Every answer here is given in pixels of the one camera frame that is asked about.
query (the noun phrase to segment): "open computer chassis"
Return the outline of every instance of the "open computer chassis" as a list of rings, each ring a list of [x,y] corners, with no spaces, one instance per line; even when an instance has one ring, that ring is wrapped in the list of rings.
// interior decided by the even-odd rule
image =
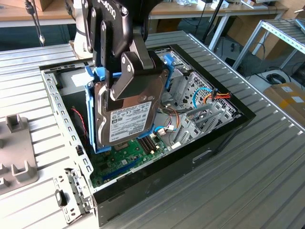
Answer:
[[[192,83],[191,86],[196,84],[191,89],[195,90],[196,87],[208,86],[217,88],[221,93],[229,92],[227,88],[178,45],[158,47],[154,48],[154,50],[161,59],[163,54],[173,53],[178,58],[178,60],[175,59],[176,62],[183,64],[183,68],[187,69],[186,73],[175,71],[172,76],[173,79],[176,77],[180,77],[183,80],[184,78],[187,79],[190,77],[189,70],[191,70],[193,72],[192,77],[197,78],[192,82],[187,81],[187,84]],[[221,123],[220,120],[218,125],[213,125],[213,129],[207,129],[212,124],[206,125],[204,133],[193,137],[189,132],[195,131],[197,133],[197,131],[195,129],[191,130],[189,126],[189,129],[184,132],[184,136],[180,136],[181,140],[188,134],[188,140],[175,149],[171,149],[170,142],[166,143],[166,140],[160,137],[166,146],[163,148],[163,153],[159,154],[158,157],[143,163],[141,166],[129,168],[128,172],[120,174],[114,179],[108,179],[108,182],[105,181],[99,187],[93,186],[92,177],[90,176],[94,170],[94,166],[92,166],[94,163],[91,161],[92,157],[87,146],[85,146],[84,141],[81,141],[80,133],[82,132],[79,127],[81,125],[75,122],[75,118],[69,112],[71,108],[76,107],[84,117],[86,126],[88,126],[84,87],[75,87],[70,77],[71,74],[85,72],[86,65],[93,66],[92,61],[89,59],[75,60],[40,67],[54,116],[67,145],[71,147],[69,156],[75,163],[75,168],[66,168],[53,178],[56,186],[56,198],[59,206],[63,207],[63,213],[68,224],[76,221],[84,214],[93,212],[97,217],[98,226],[103,226],[130,207],[194,170],[204,161],[220,152],[255,117],[255,114],[249,108],[232,95],[230,100],[224,101],[222,104],[218,103],[220,106],[226,106],[225,109],[222,109],[223,111],[231,110],[234,112],[234,115],[232,115],[232,112],[229,114],[230,120],[223,125],[219,125]],[[189,98],[186,96],[187,84],[185,85],[185,90],[180,92],[180,97],[183,97],[181,99],[184,99],[184,97]],[[204,94],[198,94],[198,99],[201,96],[204,96]],[[191,99],[184,99],[183,101],[184,104],[176,103],[176,107],[186,108],[192,106]],[[186,118],[190,119],[190,116],[184,116],[182,122]],[[178,132],[181,133],[180,130],[182,128],[181,124],[173,135],[174,140],[177,141]]]

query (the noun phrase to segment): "hard drive label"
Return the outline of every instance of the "hard drive label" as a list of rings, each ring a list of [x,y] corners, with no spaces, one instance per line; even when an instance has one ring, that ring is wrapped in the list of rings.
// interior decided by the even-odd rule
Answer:
[[[113,142],[144,130],[152,102],[111,112],[109,142]]]

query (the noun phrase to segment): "motherboard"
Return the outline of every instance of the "motherboard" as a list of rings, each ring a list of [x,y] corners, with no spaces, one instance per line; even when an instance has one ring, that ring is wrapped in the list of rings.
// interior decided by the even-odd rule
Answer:
[[[163,141],[153,135],[116,145],[103,154],[91,154],[90,160],[94,168],[90,176],[92,185],[99,187],[135,167],[160,158],[167,151]]]

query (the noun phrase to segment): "metal shelf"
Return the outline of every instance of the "metal shelf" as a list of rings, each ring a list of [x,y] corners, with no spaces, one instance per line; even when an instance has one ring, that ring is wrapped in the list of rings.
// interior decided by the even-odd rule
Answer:
[[[249,48],[251,47],[252,43],[256,40],[257,36],[261,32],[262,29],[267,30],[264,36],[262,36],[259,43],[264,43],[266,37],[269,33],[277,36],[281,40],[285,41],[287,44],[294,47],[296,50],[305,54],[305,34],[301,31],[299,27],[295,25],[294,20],[265,20],[260,21],[252,33],[251,37],[249,38],[247,44],[244,46],[244,49],[241,51],[239,57],[237,58],[236,62],[233,65],[233,69],[237,69],[244,57],[246,56]],[[256,55],[257,51],[261,47],[260,44],[257,45],[255,50],[253,51],[253,55]],[[281,68],[283,68],[288,61],[292,58],[292,56],[296,53],[296,50],[284,61]]]
[[[218,155],[105,225],[105,229],[300,229],[305,222],[304,129],[207,47],[182,31],[157,33],[146,45],[178,44],[256,113]],[[62,145],[37,66],[75,59],[67,45],[0,52],[0,114],[30,119],[39,180],[0,196],[12,228],[66,228],[52,176],[74,165]],[[19,106],[19,101],[27,106]],[[97,228],[95,216],[71,228]]]

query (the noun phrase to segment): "wooden tabletop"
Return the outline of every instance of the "wooden tabletop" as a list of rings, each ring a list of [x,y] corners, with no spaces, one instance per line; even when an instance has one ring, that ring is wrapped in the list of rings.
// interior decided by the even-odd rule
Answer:
[[[221,12],[262,12],[269,10],[287,10],[287,8],[281,4],[276,7],[269,7],[269,9],[253,10],[245,5],[230,4],[228,8],[220,9]],[[157,5],[153,10],[152,16],[162,15],[183,15],[183,14],[200,14],[203,7],[201,5],[192,4],[192,6],[181,6],[175,2],[165,3],[162,2]],[[211,14],[214,10],[212,8],[206,8],[205,14]],[[40,20],[55,20],[55,19],[70,19],[65,6],[64,0],[54,0],[50,6],[44,12],[38,12]],[[0,5],[0,21],[28,21],[32,20],[31,16],[26,12],[24,8],[12,7],[7,5]]]

